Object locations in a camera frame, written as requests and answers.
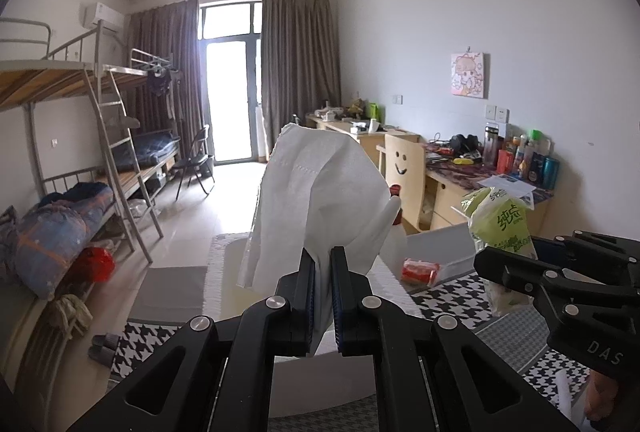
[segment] chair backrest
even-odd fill
[[[402,217],[414,228],[420,228],[420,213],[424,203],[424,147],[396,136],[385,134],[385,180],[389,186],[400,185]]]
[[[195,157],[198,154],[204,154],[203,147],[206,147],[207,136],[209,135],[209,125],[203,125],[202,128],[196,132],[191,142],[192,154],[190,157]]]

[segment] air conditioner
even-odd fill
[[[101,2],[96,2],[87,6],[84,10],[84,22],[82,25],[87,29],[92,29],[98,25],[98,21],[102,21],[102,25],[115,32],[124,29],[124,15],[114,9],[105,6]]]

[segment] human hand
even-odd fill
[[[584,413],[591,421],[606,418],[613,411],[613,404],[618,393],[618,382],[595,370],[589,376],[587,398]]]

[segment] bed ladder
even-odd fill
[[[96,97],[96,93],[94,91],[94,88],[91,85],[91,80],[89,78],[89,74],[87,73],[87,71],[84,72],[84,84],[86,86],[86,88],[88,89],[88,94],[89,94],[89,98],[91,100],[92,106],[94,108],[94,112],[95,112],[95,116],[98,122],[98,132],[100,135],[100,146],[102,147],[102,156],[104,157],[104,161],[105,161],[105,170],[107,173],[107,177],[109,179],[109,182],[112,185],[112,188],[115,186],[115,190],[114,190],[114,194],[117,197],[116,200],[116,206],[118,206],[118,201],[120,204],[120,210],[121,210],[121,215],[122,216],[122,212],[124,213],[124,215],[127,218],[127,221],[129,221],[130,224],[130,229],[133,231],[134,236],[136,237],[136,240],[138,241],[138,243],[140,244],[140,248],[142,249],[142,253],[144,253],[146,259],[149,261],[149,263],[153,262],[153,259],[151,258],[151,255],[149,254],[148,249],[146,248],[146,245],[144,243],[144,240],[142,239],[142,234],[140,234],[140,229],[138,228],[138,223],[136,222],[136,219],[138,219],[138,221],[143,221],[143,219],[147,216],[147,215],[151,215],[151,219],[154,222],[154,225],[156,226],[156,230],[158,231],[158,235],[159,237],[164,237],[164,234],[162,233],[162,228],[160,227],[160,223],[158,222],[158,216],[156,215],[156,211],[154,209],[154,206],[151,202],[151,199],[149,198],[149,194],[146,191],[146,187],[145,187],[145,182],[142,178],[142,173],[140,171],[140,165],[138,163],[138,158],[136,157],[136,150],[133,147],[133,139],[131,137],[131,131],[129,129],[129,127],[123,126],[122,130],[124,131],[124,134],[126,135],[124,138],[119,139],[118,141],[114,141],[114,142],[109,142],[109,136],[107,133],[107,128],[105,126],[104,123],[104,116],[102,114],[102,110],[105,107],[113,107],[113,106],[118,106],[118,112],[120,115],[120,119],[124,119],[127,116],[127,112],[125,110],[124,107],[124,102],[122,101],[122,96],[120,95],[120,89],[118,88],[118,85],[116,83],[116,79],[113,76],[113,72],[112,71],[108,71],[106,72],[106,75],[108,76],[108,80],[106,80],[106,82],[108,83],[107,86],[107,91],[109,92],[108,89],[112,89],[111,92],[114,93],[114,95],[116,96],[116,100],[113,102],[104,102],[102,100],[103,98],[103,94],[104,91],[100,90],[98,92],[98,97]],[[97,82],[97,87],[100,89],[101,84],[101,76],[98,77],[96,76],[96,82]],[[135,218],[133,216],[133,214],[131,213],[131,209],[129,208],[129,203],[127,203],[127,197],[124,193],[124,190],[122,189],[122,184],[120,183],[120,176],[118,174],[118,168],[116,166],[116,162],[113,158],[113,149],[120,146],[120,145],[127,145],[128,149],[129,149],[129,153],[133,156],[133,172],[134,172],[134,177],[138,180],[138,184],[140,185],[140,192],[142,193],[143,199],[146,203],[146,209],[145,211],[142,213],[141,216],[139,216],[138,218]],[[131,251],[134,251],[134,246],[133,246],[133,240],[131,238],[131,235],[129,233],[129,230],[125,226],[125,234],[127,236],[127,240],[129,241],[129,245],[131,247]]]

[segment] green plastic bag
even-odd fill
[[[476,252],[485,246],[538,259],[527,228],[526,206],[502,189],[491,187],[471,192],[462,199]],[[502,316],[531,304],[531,298],[482,279],[492,312]]]

